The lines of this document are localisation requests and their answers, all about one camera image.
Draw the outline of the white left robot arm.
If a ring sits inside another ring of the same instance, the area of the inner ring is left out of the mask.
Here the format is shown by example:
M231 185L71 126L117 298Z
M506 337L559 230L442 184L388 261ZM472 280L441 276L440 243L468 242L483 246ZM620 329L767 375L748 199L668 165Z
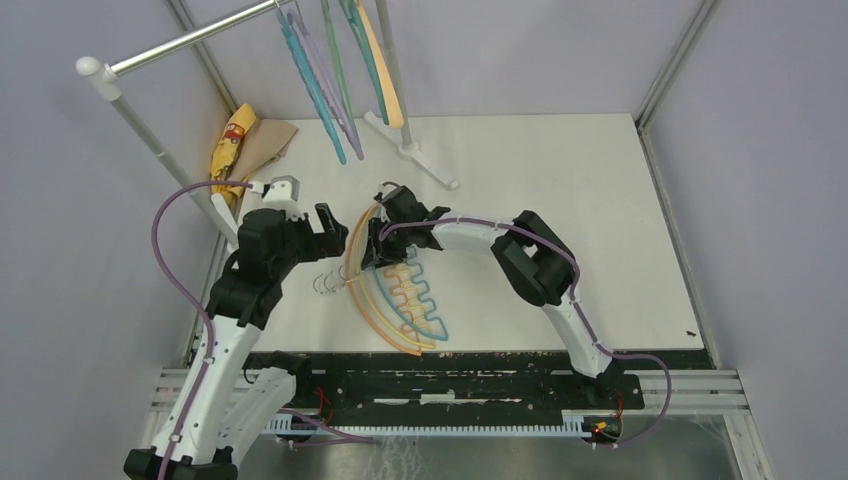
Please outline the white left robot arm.
M341 256L349 230L328 204L315 206L322 229L306 214L260 208L245 215L238 249L225 262L202 308L204 339L183 389L146 449L131 450L124 473L131 479L235 479L246 450L264 425L293 397L296 373L306 360L275 352L248 393L229 409L231 392L253 346L282 298L295 266Z

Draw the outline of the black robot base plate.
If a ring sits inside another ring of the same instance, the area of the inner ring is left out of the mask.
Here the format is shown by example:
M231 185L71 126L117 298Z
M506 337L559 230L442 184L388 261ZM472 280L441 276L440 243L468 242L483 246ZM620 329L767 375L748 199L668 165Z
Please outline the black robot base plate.
M289 407L331 425L556 426L565 411L645 407L639 379L618 364L605 380L574 372L564 351L301 353Z

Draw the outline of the beige plastic hanger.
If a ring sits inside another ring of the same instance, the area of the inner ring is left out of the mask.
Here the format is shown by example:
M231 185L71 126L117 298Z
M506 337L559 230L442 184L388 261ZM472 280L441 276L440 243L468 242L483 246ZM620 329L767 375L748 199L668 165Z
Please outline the beige plastic hanger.
M387 61L377 40L376 33L371 25L363 2L356 0L354 2L354 8L364 29L368 48L376 69L379 97L382 101L381 112L383 113L384 123L392 129L400 129L405 125L405 120L403 118L402 109L400 107L400 102Z

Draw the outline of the purple wavy hanger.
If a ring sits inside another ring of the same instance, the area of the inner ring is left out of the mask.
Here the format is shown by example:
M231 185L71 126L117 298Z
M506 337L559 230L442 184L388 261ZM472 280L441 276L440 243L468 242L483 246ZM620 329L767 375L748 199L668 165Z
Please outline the purple wavy hanger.
M301 13L300 6L297 1L292 1L288 7L281 7L287 20L294 27L295 32L304 47L308 60L314 70L315 77L318 80L324 98L329 106L332 125L335 127L339 139L341 141L344 153L349 163L348 156L345 150L344 143L352 150L353 156L357 160L364 159L364 151L361 145L358 131L347 117L345 108L343 107L340 91L334 74L334 69L324 60L321 49L318 47L313 35L306 26L305 20Z

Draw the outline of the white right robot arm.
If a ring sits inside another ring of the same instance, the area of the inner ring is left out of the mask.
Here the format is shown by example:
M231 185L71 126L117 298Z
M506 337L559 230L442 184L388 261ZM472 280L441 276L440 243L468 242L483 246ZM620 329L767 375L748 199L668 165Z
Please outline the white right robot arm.
M460 215L443 206L427 208L399 186L375 196L381 214L368 224L362 267L402 263L408 248L458 251L493 258L513 291L540 308L568 352L571 369L586 381L609 386L623 374L578 301L580 269L572 251L531 210L508 221Z

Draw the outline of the green wavy hanger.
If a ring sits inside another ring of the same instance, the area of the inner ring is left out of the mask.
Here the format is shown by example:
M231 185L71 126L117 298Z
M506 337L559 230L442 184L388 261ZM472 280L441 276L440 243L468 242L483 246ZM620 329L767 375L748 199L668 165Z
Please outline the green wavy hanger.
M332 58L334 74L335 74L336 81L337 81L338 88L339 88L340 95L341 95L342 104L343 104L343 107L345 108L345 112L347 114L348 119L350 120L350 123L353 124L354 115L353 115L352 107L351 107L351 104L350 104L350 98L349 98L349 93L348 93L348 89L347 89L347 83L346 83L346 77L345 77L344 68L343 68L343 64L342 64L342 59L341 59L341 55L340 55L337 40L336 40L335 30L334 30L333 21L332 21L332 15L331 15L331 11L330 11L330 3L329 3L328 0L321 0L320 3L321 3L322 17L323 17L323 22L324 22L324 27L325 27L325 34L326 34L327 43L328 43L328 47L329 47L331 58Z

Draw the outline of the teal plastic hanger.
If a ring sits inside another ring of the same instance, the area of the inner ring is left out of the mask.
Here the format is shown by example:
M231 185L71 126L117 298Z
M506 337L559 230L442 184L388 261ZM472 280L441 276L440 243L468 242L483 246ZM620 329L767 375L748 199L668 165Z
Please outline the teal plastic hanger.
M339 0L338 3L343 11L343 14L346 17L346 20L350 26L350 29L353 33L353 36L360 50L360 54L366 66L370 82L375 92L375 97L377 99L383 124L388 126L389 116L385 105L385 98L383 95L380 78L374 60L373 51L367 38L362 17L358 13L356 4L353 0Z

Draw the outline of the blue wavy hanger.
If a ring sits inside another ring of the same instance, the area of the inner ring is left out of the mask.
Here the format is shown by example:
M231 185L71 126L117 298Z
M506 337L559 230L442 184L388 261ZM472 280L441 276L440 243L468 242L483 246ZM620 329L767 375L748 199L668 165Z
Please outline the blue wavy hanger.
M378 291L402 322L402 333L434 343L447 342L448 328L438 313L423 265L414 259L400 264L371 268Z
M322 93L320 84L315 77L314 70L308 60L304 47L295 32L292 24L287 20L286 15L281 7L277 7L276 18L285 39L287 48L297 68L298 75L306 89L306 92L312 101L313 107L318 114L322 126L333 145L337 159L341 165L347 164L347 158L344 153L341 141L335 127L332 125L332 118L329 111L329 106Z

